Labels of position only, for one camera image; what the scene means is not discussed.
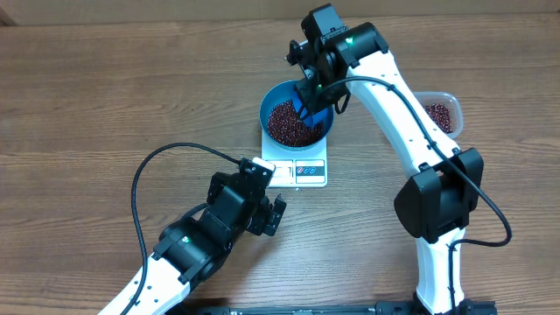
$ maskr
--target label on scale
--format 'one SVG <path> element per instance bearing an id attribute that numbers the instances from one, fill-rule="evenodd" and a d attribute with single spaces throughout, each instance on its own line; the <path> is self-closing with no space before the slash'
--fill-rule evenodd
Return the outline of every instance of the label on scale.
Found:
<path id="1" fill-rule="evenodd" d="M 298 160 L 295 173 L 297 184 L 325 183 L 325 161 Z"/>

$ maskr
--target blue bowl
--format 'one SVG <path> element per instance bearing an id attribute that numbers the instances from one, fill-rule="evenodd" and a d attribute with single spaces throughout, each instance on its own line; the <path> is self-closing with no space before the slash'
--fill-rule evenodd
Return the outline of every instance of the blue bowl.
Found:
<path id="1" fill-rule="evenodd" d="M 261 108 L 259 109 L 259 120 L 261 121 L 262 132 L 276 145 L 288 151 L 305 151 L 315 146 L 321 140 L 323 140 L 326 137 L 326 135 L 328 135 L 329 131 L 331 131 L 331 128 L 333 126 L 333 120 L 334 120 L 334 111 L 332 106 L 326 109 L 327 114 L 323 119 L 323 136 L 316 143 L 307 145 L 305 147 L 290 147 L 277 142 L 269 134 L 268 127 L 269 127 L 270 113 L 272 113 L 272 109 L 277 105 L 280 105 L 283 102 L 292 99 L 294 95 L 295 85 L 296 85 L 296 81 L 290 80 L 284 83 L 280 83 L 277 86 L 273 87 L 262 99 Z"/>

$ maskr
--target red beans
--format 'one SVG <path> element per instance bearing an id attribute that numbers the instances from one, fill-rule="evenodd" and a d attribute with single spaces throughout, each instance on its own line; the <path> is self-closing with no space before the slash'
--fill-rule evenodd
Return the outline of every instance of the red beans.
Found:
<path id="1" fill-rule="evenodd" d="M 309 128 L 298 120 L 291 100 L 276 105 L 269 118 L 269 135 L 278 143 L 290 147 L 315 144 L 323 136 L 323 122 Z"/>
<path id="2" fill-rule="evenodd" d="M 446 134 L 452 133 L 452 119 L 449 115 L 449 109 L 444 104 L 431 104 L 424 107 L 426 113 L 431 120 Z"/>

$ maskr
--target plastic container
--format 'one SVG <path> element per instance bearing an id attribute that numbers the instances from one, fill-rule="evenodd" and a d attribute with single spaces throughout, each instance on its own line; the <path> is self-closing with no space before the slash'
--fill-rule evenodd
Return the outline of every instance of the plastic container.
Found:
<path id="1" fill-rule="evenodd" d="M 266 135 L 266 137 L 270 138 L 276 145 L 279 147 L 286 149 L 288 151 L 305 151 L 307 149 L 312 148 L 315 144 L 318 144 L 321 140 L 323 140 L 326 135 L 331 131 L 333 127 L 333 120 L 334 120 L 334 110 L 333 107 L 329 107 L 327 109 L 326 115 L 323 118 L 323 136 L 314 144 L 307 145 L 305 147 L 290 147 L 281 143 L 278 143 L 276 140 L 272 138 L 269 134 L 269 117 L 272 109 L 288 100 L 291 100 L 294 94 L 294 86 L 296 85 L 296 80 L 286 81 L 284 83 L 280 83 L 277 86 L 273 87 L 262 99 L 261 108 L 259 109 L 259 121 L 261 122 L 262 132 Z"/>
<path id="2" fill-rule="evenodd" d="M 447 134 L 451 139 L 458 137 L 463 131 L 463 111 L 461 105 L 455 96 L 446 92 L 415 92 L 414 96 L 420 102 L 422 107 L 428 107 L 435 103 L 444 104 L 449 109 L 449 116 L 451 118 L 452 133 Z"/>

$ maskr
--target cable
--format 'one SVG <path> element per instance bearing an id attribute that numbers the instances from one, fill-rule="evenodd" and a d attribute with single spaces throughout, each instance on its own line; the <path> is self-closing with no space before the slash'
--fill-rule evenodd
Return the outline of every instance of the cable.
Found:
<path id="1" fill-rule="evenodd" d="M 128 303 L 128 305 L 126 305 L 124 310 L 121 312 L 121 315 L 126 315 L 126 313 L 128 313 L 130 311 L 130 309 L 132 308 L 132 306 L 134 306 L 134 304 L 137 302 L 138 297 L 140 297 L 140 293 L 142 292 L 142 288 L 144 287 L 144 284 L 146 282 L 146 276 L 148 275 L 148 252 L 146 251 L 146 244 L 144 243 L 144 236 L 142 235 L 142 229 L 140 228 L 140 220 L 138 219 L 138 212 L 137 212 L 138 180 L 140 179 L 140 174 L 142 173 L 142 170 L 144 169 L 146 164 L 148 164 L 148 162 L 150 162 L 150 160 L 153 157 L 155 157 L 158 153 L 160 153 L 162 151 L 165 151 L 165 150 L 168 150 L 168 149 L 171 149 L 171 148 L 177 148 L 177 147 L 197 148 L 197 149 L 201 149 L 201 150 L 213 153 L 220 158 L 225 158 L 226 160 L 228 160 L 230 162 L 233 162 L 237 165 L 240 165 L 242 163 L 239 160 L 236 160 L 236 159 L 234 159 L 234 158 L 232 158 L 232 157 L 230 157 L 226 154 L 223 154 L 223 153 L 221 153 L 217 150 L 208 148 L 208 147 L 206 147 L 204 145 L 201 145 L 201 144 L 197 144 L 197 143 L 171 143 L 171 144 L 164 145 L 163 147 L 161 147 L 159 149 L 154 150 L 152 153 L 150 153 L 150 155 L 148 157 L 146 157 L 142 161 L 140 166 L 138 166 L 138 169 L 136 170 L 136 175 L 134 175 L 134 180 L 132 180 L 132 189 L 131 189 L 131 195 L 130 195 L 130 206 L 132 208 L 132 219 L 134 221 L 134 226 L 136 227 L 136 233 L 138 235 L 138 242 L 140 243 L 140 251 L 142 252 L 142 276 L 140 278 L 140 284 L 138 285 L 138 289 L 136 289 L 136 293 L 130 299 L 130 302 Z"/>
<path id="2" fill-rule="evenodd" d="M 506 238 L 503 241 L 479 241 L 479 240 L 472 240 L 472 239 L 461 239 L 461 240 L 453 241 L 449 245 L 449 291 L 450 291 L 450 294 L 451 294 L 451 310 L 456 312 L 458 309 L 455 307 L 455 290 L 453 289 L 453 251 L 455 251 L 455 247 L 457 245 L 461 244 L 461 243 L 474 244 L 474 245 L 480 245 L 480 246 L 486 246 L 486 247 L 501 247 L 501 246 L 507 245 L 509 243 L 509 241 L 511 241 L 511 238 L 512 238 L 512 230 L 511 230 L 511 227 L 509 226 L 508 219 L 506 219 L 506 216 L 504 215 L 504 213 L 498 208 L 498 206 L 496 206 L 496 204 L 490 199 L 490 197 L 488 197 L 476 184 L 474 184 L 471 181 L 471 179 L 468 178 L 468 176 L 466 176 L 466 174 L 463 171 L 461 171 L 438 148 L 438 144 L 435 141 L 433 141 L 433 139 L 431 138 L 430 134 L 428 133 L 428 130 L 426 130 L 426 128 L 424 127 L 424 124 L 422 123 L 422 120 L 418 116 L 417 112 L 414 110 L 414 108 L 412 108 L 412 104 L 410 104 L 410 102 L 406 98 L 406 96 L 404 96 L 404 94 L 401 91 L 399 91 L 399 89 L 396 88 L 396 86 L 394 84 L 388 83 L 385 80 L 372 78 L 372 77 L 367 77 L 367 76 L 353 76 L 353 77 L 349 77 L 349 78 L 345 78 L 345 79 L 342 79 L 342 80 L 335 81 L 334 83 L 324 87 L 319 93 L 317 93 L 315 100 L 317 100 L 328 89 L 333 88 L 334 86 L 337 86 L 339 84 L 345 84 L 345 83 L 351 82 L 351 81 L 370 81 L 370 82 L 373 82 L 373 83 L 381 84 L 385 88 L 387 88 L 387 90 L 395 93 L 402 100 L 404 105 L 408 108 L 410 114 L 412 115 L 412 117 L 416 121 L 416 124 L 418 125 L 418 128 L 420 128 L 420 130 L 422 131 L 424 138 L 428 141 L 428 145 L 439 155 L 439 157 L 444 162 L 446 162 L 453 169 L 453 171 L 455 173 L 457 173 L 457 175 L 467 185 L 469 185 L 490 206 L 490 208 L 496 213 L 496 215 L 500 219 L 501 223 L 503 224 L 504 228 L 506 229 Z"/>
<path id="3" fill-rule="evenodd" d="M 190 218 L 190 217 L 194 216 L 195 214 L 199 213 L 200 211 L 206 209 L 207 207 L 208 207 L 208 204 L 206 202 L 201 203 L 198 206 L 194 207 L 193 209 L 187 211 L 185 214 L 183 214 L 181 219 Z"/>
<path id="4" fill-rule="evenodd" d="M 344 99 L 344 103 L 342 103 L 342 108 L 339 108 L 338 102 L 334 104 L 334 110 L 338 115 L 344 113 L 347 110 L 348 101 L 350 101 L 350 96 L 352 95 L 348 92 L 348 94 L 346 94 L 346 98 Z"/>

